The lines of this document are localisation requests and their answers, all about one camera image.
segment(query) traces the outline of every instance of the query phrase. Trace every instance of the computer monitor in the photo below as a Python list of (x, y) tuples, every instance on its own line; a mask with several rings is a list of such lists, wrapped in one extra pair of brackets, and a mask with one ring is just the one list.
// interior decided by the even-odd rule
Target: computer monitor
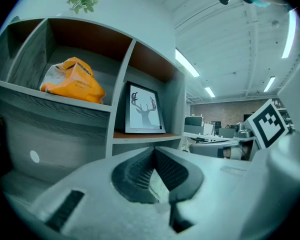
[(186, 116), (184, 124), (187, 126), (201, 126), (202, 117), (199, 116)]

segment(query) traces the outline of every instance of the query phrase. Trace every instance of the ceiling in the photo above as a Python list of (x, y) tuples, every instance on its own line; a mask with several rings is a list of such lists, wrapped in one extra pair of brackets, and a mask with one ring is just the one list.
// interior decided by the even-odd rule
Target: ceiling
[[(228, 5), (219, 0), (156, 1), (172, 13), (176, 48), (200, 74), (194, 78), (186, 71), (188, 103), (276, 97), (300, 62), (300, 22), (289, 57), (281, 58), (289, 28), (285, 6), (257, 7), (242, 0)], [(263, 92), (271, 76), (276, 79)]]

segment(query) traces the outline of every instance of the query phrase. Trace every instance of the brick wall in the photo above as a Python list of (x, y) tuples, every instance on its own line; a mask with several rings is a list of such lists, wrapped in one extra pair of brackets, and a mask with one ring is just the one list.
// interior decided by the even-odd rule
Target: brick wall
[(211, 104), (191, 105), (190, 113), (195, 116), (202, 114), (203, 121), (221, 121), (221, 126), (235, 125), (244, 121), (244, 114), (252, 114), (257, 111), (267, 99), (223, 102)]

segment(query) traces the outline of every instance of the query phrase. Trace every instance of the wall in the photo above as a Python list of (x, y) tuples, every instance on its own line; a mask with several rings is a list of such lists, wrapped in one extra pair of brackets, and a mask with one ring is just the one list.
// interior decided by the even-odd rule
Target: wall
[(191, 114), (202, 114), (203, 121), (221, 121), (221, 126), (235, 125), (244, 121), (244, 114), (252, 114), (257, 111), (267, 99), (223, 102), (191, 105)]
[(20, 19), (79, 17), (106, 24), (146, 43), (166, 58), (175, 61), (175, 28), (172, 14), (156, 0), (99, 0), (94, 12), (70, 12), (67, 0), (20, 0), (7, 17), (3, 27), (15, 16)]

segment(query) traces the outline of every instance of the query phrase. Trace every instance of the shelving unit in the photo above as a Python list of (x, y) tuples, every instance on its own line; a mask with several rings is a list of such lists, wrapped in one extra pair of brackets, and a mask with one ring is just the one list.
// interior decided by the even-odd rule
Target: shelving unit
[[(90, 65), (106, 92), (103, 104), (39, 91), (50, 66), (71, 57)], [(157, 91), (167, 133), (122, 133), (127, 81)], [(140, 147), (177, 149), (185, 93), (185, 76), (173, 63), (106, 25), (66, 17), (30, 19), (10, 24), (0, 36), (0, 115), (10, 157), (17, 172), (37, 180), (53, 184), (86, 163)]]

